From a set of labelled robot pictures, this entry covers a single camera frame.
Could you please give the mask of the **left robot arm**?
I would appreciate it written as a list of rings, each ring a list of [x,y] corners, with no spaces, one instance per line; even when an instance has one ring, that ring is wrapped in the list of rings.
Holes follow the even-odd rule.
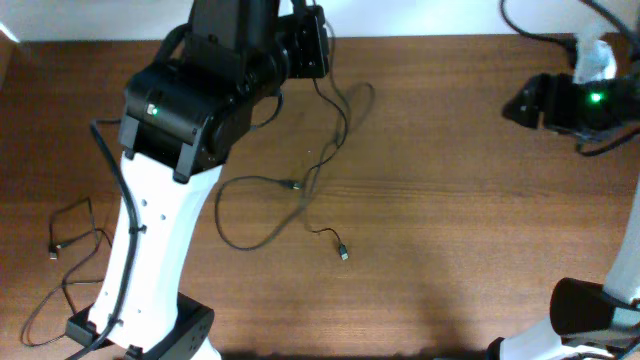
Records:
[[[213,311],[179,291],[200,212],[254,106],[289,79],[329,70],[325,15],[297,1],[197,1],[125,89],[120,158],[107,163],[121,207],[96,301],[68,337],[130,359],[215,359]]]

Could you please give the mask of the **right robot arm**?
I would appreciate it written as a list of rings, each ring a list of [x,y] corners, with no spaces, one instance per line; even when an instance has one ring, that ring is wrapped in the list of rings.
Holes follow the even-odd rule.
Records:
[[[639,123],[636,75],[576,83],[566,74],[530,78],[503,107],[505,118],[600,142]],[[495,339],[489,359],[625,359],[639,350],[639,204],[604,283],[563,278],[548,315],[524,332]]]

